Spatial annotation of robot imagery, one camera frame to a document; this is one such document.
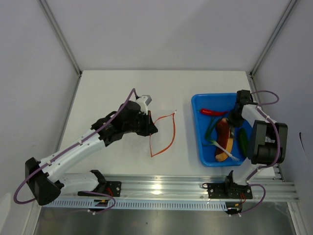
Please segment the clear zip top bag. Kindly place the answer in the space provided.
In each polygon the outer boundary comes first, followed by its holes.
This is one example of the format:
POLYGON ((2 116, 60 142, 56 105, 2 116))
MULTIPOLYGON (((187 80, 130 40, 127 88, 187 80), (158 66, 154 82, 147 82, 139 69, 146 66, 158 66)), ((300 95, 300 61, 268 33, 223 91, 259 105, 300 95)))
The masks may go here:
POLYGON ((177 110, 161 110, 152 114, 158 132, 147 137, 131 134, 128 147, 144 157, 156 158, 174 152, 177 138, 177 110))

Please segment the red chili pepper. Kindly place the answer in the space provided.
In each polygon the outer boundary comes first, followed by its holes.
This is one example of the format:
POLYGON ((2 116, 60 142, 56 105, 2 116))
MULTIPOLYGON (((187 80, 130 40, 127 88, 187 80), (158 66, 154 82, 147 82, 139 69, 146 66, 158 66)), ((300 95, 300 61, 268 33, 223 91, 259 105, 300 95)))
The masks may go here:
POLYGON ((203 115, 207 115, 207 116, 220 117, 220 116, 227 114, 228 111, 213 111, 213 110, 203 108, 203 109, 200 109, 200 113, 203 115))

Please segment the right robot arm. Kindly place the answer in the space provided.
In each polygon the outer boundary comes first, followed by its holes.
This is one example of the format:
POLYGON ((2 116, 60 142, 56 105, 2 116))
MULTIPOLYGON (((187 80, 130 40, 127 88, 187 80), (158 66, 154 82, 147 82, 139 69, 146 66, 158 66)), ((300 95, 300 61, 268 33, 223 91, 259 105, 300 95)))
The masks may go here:
POLYGON ((234 129, 241 127, 245 121, 252 127, 246 159, 237 170, 229 173, 223 186, 224 194, 231 198, 251 192, 250 180, 261 171, 283 162, 285 158, 287 125, 267 115, 262 105, 252 100, 250 91, 240 90, 227 122, 234 129))

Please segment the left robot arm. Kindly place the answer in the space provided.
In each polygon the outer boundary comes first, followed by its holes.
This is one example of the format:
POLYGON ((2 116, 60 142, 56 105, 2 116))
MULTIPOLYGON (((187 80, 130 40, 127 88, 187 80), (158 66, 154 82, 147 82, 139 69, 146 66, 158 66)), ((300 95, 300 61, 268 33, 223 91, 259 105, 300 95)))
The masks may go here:
POLYGON ((67 171, 94 152, 121 140, 125 134, 136 133, 146 137, 157 133, 148 109, 151 100, 150 96, 143 95, 121 105, 119 111, 113 111, 94 123, 68 151, 56 152, 40 161, 35 158, 27 160, 26 183, 37 203, 47 205, 60 195, 70 193, 79 196, 107 193, 109 184, 99 170, 71 174, 67 171))

